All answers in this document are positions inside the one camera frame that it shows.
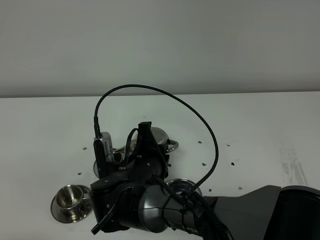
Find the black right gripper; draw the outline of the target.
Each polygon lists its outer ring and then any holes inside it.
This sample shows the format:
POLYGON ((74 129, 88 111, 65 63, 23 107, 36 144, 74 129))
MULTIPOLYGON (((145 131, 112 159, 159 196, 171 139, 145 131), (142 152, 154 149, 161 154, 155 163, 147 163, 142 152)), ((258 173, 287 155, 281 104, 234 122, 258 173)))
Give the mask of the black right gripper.
POLYGON ((168 176, 169 155, 166 147, 159 147, 151 131, 152 122, 138 124, 137 150, 128 162, 114 162, 114 171, 90 185, 92 190, 114 190, 126 184, 148 184, 154 178, 168 176))

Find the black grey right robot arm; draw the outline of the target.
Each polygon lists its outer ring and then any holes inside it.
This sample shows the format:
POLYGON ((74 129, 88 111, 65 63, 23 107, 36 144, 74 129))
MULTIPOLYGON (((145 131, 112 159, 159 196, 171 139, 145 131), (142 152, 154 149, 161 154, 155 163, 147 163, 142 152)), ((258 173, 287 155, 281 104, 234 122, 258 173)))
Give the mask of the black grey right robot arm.
POLYGON ((150 122, 134 131, 136 147, 115 161, 109 133, 95 129, 98 180, 89 193, 97 220, 93 234, 171 228, 204 240, 319 239, 317 189, 267 185, 238 197, 202 196, 194 186, 175 191, 164 181, 167 145, 156 142, 150 122))

